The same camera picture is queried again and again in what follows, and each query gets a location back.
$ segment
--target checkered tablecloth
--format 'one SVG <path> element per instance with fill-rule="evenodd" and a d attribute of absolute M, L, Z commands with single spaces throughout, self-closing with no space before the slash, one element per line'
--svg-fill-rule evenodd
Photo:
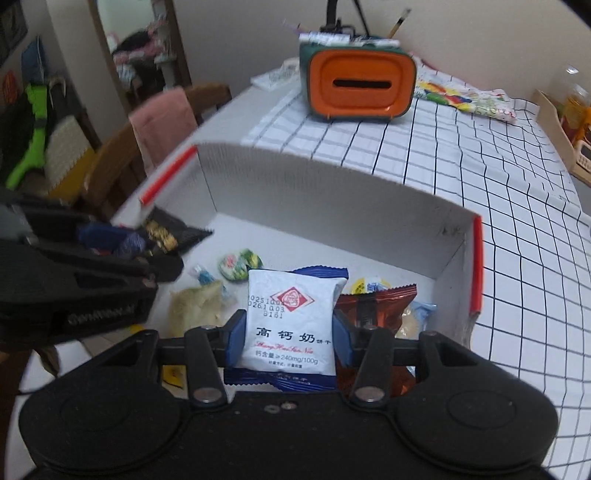
<path fill-rule="evenodd" d="M 560 430 L 545 465 L 557 478 L 586 479 L 591 219 L 535 123 L 537 110 L 516 100 L 511 125 L 414 99 L 389 123 L 326 122 L 310 115 L 294 89 L 242 144 L 361 170 L 480 214 L 485 292 L 472 349 L 548 395 Z"/>

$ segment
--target brown snack wrapper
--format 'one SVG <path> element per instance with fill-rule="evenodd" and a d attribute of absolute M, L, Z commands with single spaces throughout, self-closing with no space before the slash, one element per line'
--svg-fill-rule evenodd
<path fill-rule="evenodd" d="M 392 330 L 394 334 L 402 325 L 402 313 L 417 295 L 417 286 L 391 288 L 373 293 L 341 295 L 336 303 L 351 323 L 361 328 L 364 325 L 376 325 Z M 337 387 L 345 395 L 349 395 L 356 368 L 336 366 Z M 406 367 L 392 367 L 391 397 L 404 395 L 415 385 L 415 378 Z"/>

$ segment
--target black snack package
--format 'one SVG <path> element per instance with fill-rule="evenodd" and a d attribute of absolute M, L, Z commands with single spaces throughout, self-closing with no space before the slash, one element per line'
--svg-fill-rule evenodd
<path fill-rule="evenodd" d="M 182 220 L 158 207 L 154 207 L 138 232 L 148 241 L 144 252 L 146 256 L 169 252 L 181 255 L 213 233 L 187 226 Z"/>

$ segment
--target paintbrush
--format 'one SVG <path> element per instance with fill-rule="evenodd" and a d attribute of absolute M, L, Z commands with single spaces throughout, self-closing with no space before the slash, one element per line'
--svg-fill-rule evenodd
<path fill-rule="evenodd" d="M 404 21 L 407 19 L 407 17 L 410 14 L 410 12 L 411 12 L 411 9 L 410 8 L 406 8 L 404 10 L 404 12 L 402 12 L 402 15 L 400 15 L 400 18 L 396 22 L 396 25 L 394 25 L 394 28 L 390 31 L 390 34 L 388 35 L 388 38 L 392 38 L 394 35 L 396 35 L 396 32 L 398 31 L 398 29 L 400 28 L 400 26 L 404 23 Z"/>

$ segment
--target white snack package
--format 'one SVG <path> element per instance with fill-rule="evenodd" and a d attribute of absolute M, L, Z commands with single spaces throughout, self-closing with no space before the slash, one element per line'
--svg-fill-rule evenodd
<path fill-rule="evenodd" d="M 238 367 L 336 375 L 332 316 L 346 282 L 250 270 L 246 336 Z"/>

